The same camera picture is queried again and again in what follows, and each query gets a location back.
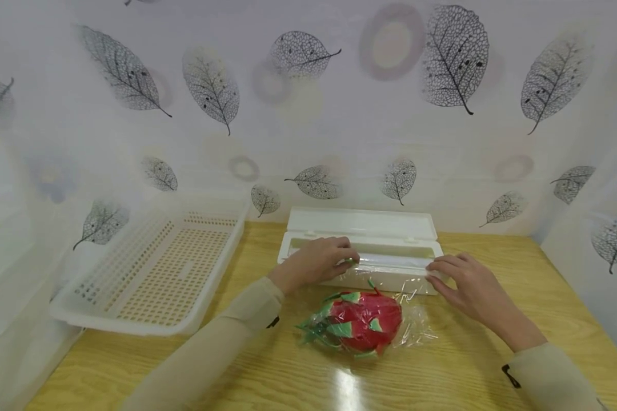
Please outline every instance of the person's right hand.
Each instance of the person's right hand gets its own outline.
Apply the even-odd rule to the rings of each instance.
[[[340,276],[359,263],[359,254],[347,237],[318,238],[301,246],[268,277],[286,295],[304,285],[319,284]]]
[[[455,280],[457,289],[452,289],[437,277],[427,277],[448,303],[492,330],[513,351],[546,342],[537,326],[512,302],[494,273],[472,256],[465,253],[441,256],[434,259],[427,269]]]

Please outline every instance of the beige sleeve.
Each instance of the beige sleeve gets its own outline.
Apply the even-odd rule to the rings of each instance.
[[[517,352],[503,368],[542,411],[606,411],[594,387],[558,347],[545,343]]]
[[[249,285],[135,388],[123,411],[180,411],[200,398],[241,349],[279,314],[283,293],[267,277]]]

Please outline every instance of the table surface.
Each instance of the table surface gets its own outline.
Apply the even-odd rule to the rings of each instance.
[[[205,321],[277,261],[285,226],[247,223]],[[509,295],[560,346],[617,411],[617,349],[541,249],[526,237],[441,233],[446,253],[469,252],[488,265]],[[307,295],[325,295],[316,287]],[[438,296],[422,296],[436,339],[390,349],[378,361],[352,360],[300,346],[294,328],[307,299],[287,299],[265,330],[197,404],[201,410],[528,410],[500,367],[511,351],[494,334]],[[26,408],[117,410],[144,376],[185,337],[135,337],[88,330]]]

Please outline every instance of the red fruit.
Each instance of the red fruit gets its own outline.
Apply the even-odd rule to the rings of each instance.
[[[379,355],[390,345],[402,323],[398,302],[375,293],[339,293],[320,312],[299,326],[306,340],[319,338],[327,345],[361,355]]]

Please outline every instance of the plastic wrap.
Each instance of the plastic wrap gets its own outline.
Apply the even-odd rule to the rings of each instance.
[[[298,247],[290,248],[288,251],[288,255],[291,256],[299,251]],[[359,265],[361,269],[364,267],[404,267],[404,268],[425,268],[428,264],[431,263],[434,258],[433,255],[430,255],[432,258],[421,258],[419,256],[396,256],[396,255],[387,255],[383,252],[381,253],[373,253],[373,252],[360,252],[359,257]]]
[[[356,358],[379,357],[388,348],[421,345],[436,338],[425,308],[418,301],[420,289],[411,293],[384,294],[370,279],[368,269],[353,268],[346,276],[357,276],[370,287],[327,295],[334,287],[320,287],[326,297],[321,307],[297,325],[303,343],[318,343]]]

